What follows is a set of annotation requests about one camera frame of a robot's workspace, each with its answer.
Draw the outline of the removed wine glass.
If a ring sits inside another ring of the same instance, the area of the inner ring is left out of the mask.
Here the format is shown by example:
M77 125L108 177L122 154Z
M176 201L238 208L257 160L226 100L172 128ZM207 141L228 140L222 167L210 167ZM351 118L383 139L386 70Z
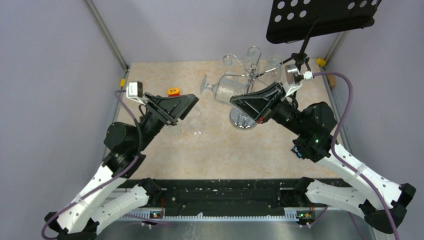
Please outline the removed wine glass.
M165 129L166 134L171 138L178 138L182 134L182 128L179 124L177 125L168 125Z
M201 110L195 106L189 113L189 126L190 133L197 136L202 133L202 113Z

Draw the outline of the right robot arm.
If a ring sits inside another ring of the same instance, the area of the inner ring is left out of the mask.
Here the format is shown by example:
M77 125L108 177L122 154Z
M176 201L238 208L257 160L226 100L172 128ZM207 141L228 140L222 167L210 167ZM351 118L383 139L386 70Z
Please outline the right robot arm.
M396 234L416 189L383 177L353 156L337 141L341 126L325 102L299 110L288 101L301 85L275 82L251 93L234 95L230 103L264 124L270 120L296 134L294 153L325 167L341 177L348 187L336 187L304 177L295 186L293 200L299 206L309 203L336 207L365 220L372 228Z

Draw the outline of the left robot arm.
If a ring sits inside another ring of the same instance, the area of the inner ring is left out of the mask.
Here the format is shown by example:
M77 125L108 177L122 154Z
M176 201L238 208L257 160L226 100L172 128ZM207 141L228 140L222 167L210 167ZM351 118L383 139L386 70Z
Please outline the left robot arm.
M140 117L133 124L113 122L104 145L109 150L96 173L62 210L48 213L41 236L56 232L58 240L94 240L105 228L136 208L154 207L160 202L160 187L144 178L127 193L108 200L141 166L143 151L165 126L175 126L197 104L194 94L162 97L144 93L140 97Z

